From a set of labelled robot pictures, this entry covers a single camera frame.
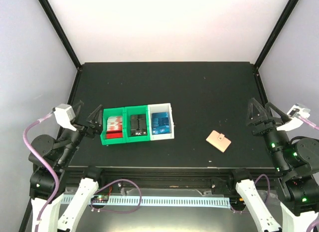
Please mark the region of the tan leather card holder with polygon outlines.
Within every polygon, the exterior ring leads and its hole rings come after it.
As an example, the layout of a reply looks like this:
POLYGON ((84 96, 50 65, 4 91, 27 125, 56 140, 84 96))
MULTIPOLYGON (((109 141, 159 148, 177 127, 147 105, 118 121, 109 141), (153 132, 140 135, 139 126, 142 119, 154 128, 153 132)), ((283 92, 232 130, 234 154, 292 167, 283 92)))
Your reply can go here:
POLYGON ((206 141, 222 153, 224 153, 231 144, 231 141, 226 138, 224 134, 215 130, 209 134, 206 141))

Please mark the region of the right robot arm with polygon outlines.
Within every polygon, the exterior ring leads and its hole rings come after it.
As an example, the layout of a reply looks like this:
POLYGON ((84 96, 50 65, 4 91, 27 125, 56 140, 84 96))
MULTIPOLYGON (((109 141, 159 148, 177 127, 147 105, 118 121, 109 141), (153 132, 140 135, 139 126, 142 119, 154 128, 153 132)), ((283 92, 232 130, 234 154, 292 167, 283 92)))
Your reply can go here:
POLYGON ((288 138, 287 133, 308 120, 310 109, 295 104, 285 113, 268 102, 261 105, 255 98, 248 102, 247 126, 254 136, 262 136, 274 168, 279 173, 276 191, 283 213, 284 232, 319 230, 319 141, 306 136, 288 138))

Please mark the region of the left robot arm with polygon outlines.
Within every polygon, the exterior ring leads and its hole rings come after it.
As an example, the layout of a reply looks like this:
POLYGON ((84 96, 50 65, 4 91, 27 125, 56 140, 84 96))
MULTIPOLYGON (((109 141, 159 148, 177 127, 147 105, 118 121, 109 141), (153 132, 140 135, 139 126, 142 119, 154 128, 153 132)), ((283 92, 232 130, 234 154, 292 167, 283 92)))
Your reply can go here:
POLYGON ((93 194, 103 191, 107 186, 107 179, 101 176, 100 168, 87 167, 67 209, 62 215, 59 213, 69 177, 66 170, 80 143, 85 137, 94 138, 102 133, 101 105, 89 115, 87 125, 77 122, 83 104, 82 101, 74 106, 60 104, 28 126, 23 133, 23 141, 30 150, 28 159, 33 164, 29 196, 34 232, 76 231, 93 194), (55 117, 57 124, 63 128, 62 134, 57 139, 42 134, 29 142, 29 130, 50 117, 55 117))

